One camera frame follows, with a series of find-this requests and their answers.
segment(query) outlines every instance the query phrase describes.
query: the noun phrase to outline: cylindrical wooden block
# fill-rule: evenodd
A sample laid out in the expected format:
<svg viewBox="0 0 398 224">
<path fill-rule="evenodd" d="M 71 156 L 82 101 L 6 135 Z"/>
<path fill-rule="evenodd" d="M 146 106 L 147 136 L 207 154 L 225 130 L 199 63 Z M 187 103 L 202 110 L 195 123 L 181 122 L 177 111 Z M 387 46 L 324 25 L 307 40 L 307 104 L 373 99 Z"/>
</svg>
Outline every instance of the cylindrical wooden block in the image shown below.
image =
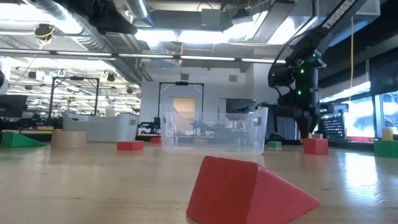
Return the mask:
<svg viewBox="0 0 398 224">
<path fill-rule="evenodd" d="M 57 149 L 85 148 L 87 145 L 86 131 L 54 131 L 51 147 Z"/>
<path fill-rule="evenodd" d="M 383 128 L 382 129 L 382 140 L 383 141 L 393 141 L 394 130 L 397 128 Z"/>
</svg>

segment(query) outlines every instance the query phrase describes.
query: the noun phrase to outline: red triangular block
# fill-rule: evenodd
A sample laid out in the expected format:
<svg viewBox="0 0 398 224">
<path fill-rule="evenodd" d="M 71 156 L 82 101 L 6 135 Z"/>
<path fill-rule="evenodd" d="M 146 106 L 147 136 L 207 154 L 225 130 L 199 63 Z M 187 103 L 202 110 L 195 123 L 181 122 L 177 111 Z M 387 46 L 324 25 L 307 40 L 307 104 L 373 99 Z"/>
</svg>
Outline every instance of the red triangular block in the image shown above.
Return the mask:
<svg viewBox="0 0 398 224">
<path fill-rule="evenodd" d="M 253 162 L 206 156 L 187 209 L 199 224 L 278 224 L 320 202 Z"/>
</svg>

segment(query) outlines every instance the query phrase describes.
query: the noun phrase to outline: ceiling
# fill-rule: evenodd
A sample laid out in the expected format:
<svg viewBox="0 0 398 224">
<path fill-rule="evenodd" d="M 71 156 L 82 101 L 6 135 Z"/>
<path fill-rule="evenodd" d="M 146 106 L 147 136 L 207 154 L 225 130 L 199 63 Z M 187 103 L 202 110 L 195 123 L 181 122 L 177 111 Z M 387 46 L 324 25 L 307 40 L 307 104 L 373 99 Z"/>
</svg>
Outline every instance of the ceiling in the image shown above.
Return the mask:
<svg viewBox="0 0 398 224">
<path fill-rule="evenodd" d="M 275 58 L 283 44 L 301 27 L 307 25 L 303 28 L 305 30 L 315 26 L 339 2 L 339 0 L 319 0 L 318 4 L 313 5 L 311 0 L 210 0 L 208 2 L 147 0 L 148 15 L 154 23 L 153 27 L 148 27 L 139 19 L 133 19 L 133 24 L 139 29 L 136 35 L 107 33 L 102 36 L 94 27 L 87 25 L 84 18 L 76 14 L 68 14 L 69 12 L 65 11 L 67 16 L 63 18 L 64 21 L 60 20 L 54 13 L 39 7 L 41 1 L 51 3 L 50 0 L 36 0 L 35 3 L 30 0 L 0 0 L 0 48 Z M 132 14 L 129 12 L 127 2 L 132 1 L 114 0 L 116 9 L 129 21 L 132 19 Z M 379 8 L 377 4 L 379 0 L 369 0 L 358 12 L 360 18 L 358 23 L 363 21 L 370 23 L 375 19 Z M 238 9 L 245 7 L 249 8 L 247 12 L 252 21 L 233 25 L 231 18 Z M 49 42 L 39 40 L 34 35 L 33 32 L 39 24 L 54 26 L 53 37 Z M 344 33 L 337 36 L 344 39 Z M 282 54 L 282 58 L 288 53 L 289 49 Z M 139 109 L 141 93 L 138 86 L 141 85 L 141 81 L 152 81 L 152 77 L 145 68 L 168 69 L 181 66 L 209 69 L 239 68 L 245 72 L 251 65 L 250 63 L 207 60 L 181 62 L 136 58 L 102 61 L 87 56 L 40 58 L 32 54 L 23 55 L 23 57 L 10 56 L 0 58 L 0 60 L 12 67 L 10 92 L 29 93 L 30 108 L 43 112 L 48 111 L 51 76 L 63 73 L 65 77 L 78 75 L 86 78 L 100 78 L 99 109 L 101 113 L 104 113 L 106 108 L 117 109 L 120 113 L 132 113 L 133 109 L 136 111 Z M 47 78 L 33 80 L 27 76 L 29 71 L 44 73 Z M 115 74 L 114 82 L 106 81 L 108 73 Z M 90 113 L 92 109 L 89 110 L 89 108 L 93 108 L 92 95 L 95 89 L 78 87 L 80 89 L 78 92 L 71 92 L 70 87 L 93 84 L 89 81 L 80 83 L 73 80 L 65 81 L 65 83 L 65 86 L 60 86 L 55 90 L 55 93 L 59 94 L 57 108 L 64 108 L 70 100 L 68 97 L 76 95 L 72 101 L 73 106 L 70 108 L 74 108 L 75 112 L 78 112 L 79 108 L 84 108 L 80 111 Z M 26 90 L 25 86 L 29 85 L 33 87 L 32 90 L 30 88 Z M 133 94 L 126 93 L 128 86 L 134 87 Z M 126 101 L 134 102 L 134 104 L 126 104 Z"/>
</svg>

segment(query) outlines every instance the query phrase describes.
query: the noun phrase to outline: transparent plastic bin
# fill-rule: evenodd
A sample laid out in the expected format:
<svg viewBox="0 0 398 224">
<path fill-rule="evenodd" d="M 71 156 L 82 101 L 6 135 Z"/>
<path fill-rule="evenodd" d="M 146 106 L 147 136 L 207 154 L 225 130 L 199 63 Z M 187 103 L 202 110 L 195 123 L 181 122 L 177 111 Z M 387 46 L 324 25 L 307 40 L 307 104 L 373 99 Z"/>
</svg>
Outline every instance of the transparent plastic bin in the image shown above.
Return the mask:
<svg viewBox="0 0 398 224">
<path fill-rule="evenodd" d="M 163 105 L 162 149 L 170 152 L 264 152 L 268 108 L 251 114 L 179 113 Z"/>
</svg>

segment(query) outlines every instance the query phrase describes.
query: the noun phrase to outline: yellow object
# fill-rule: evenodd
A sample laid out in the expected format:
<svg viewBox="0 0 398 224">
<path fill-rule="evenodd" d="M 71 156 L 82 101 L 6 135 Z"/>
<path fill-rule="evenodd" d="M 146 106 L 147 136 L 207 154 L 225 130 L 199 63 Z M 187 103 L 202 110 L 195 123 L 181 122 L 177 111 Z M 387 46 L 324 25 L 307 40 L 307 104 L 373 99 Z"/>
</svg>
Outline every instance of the yellow object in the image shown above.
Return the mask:
<svg viewBox="0 0 398 224">
<path fill-rule="evenodd" d="M 381 139 L 383 141 L 393 141 L 392 135 L 394 134 L 395 129 L 397 128 L 383 128 Z"/>
</svg>

